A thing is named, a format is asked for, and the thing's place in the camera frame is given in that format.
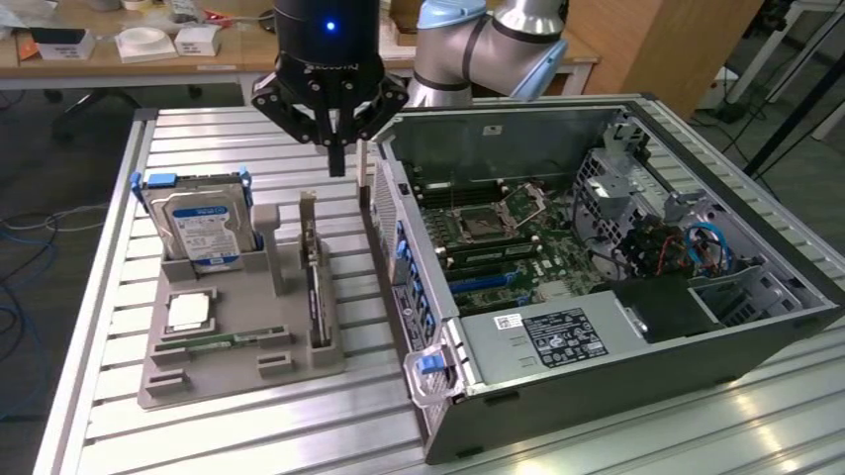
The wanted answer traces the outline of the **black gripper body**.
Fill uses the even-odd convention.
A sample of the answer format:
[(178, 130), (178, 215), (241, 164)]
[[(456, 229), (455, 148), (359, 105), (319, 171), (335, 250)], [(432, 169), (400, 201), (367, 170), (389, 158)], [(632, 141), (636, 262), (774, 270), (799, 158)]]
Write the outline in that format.
[(384, 79), (377, 1), (276, 1), (276, 77), (313, 110), (377, 101)]

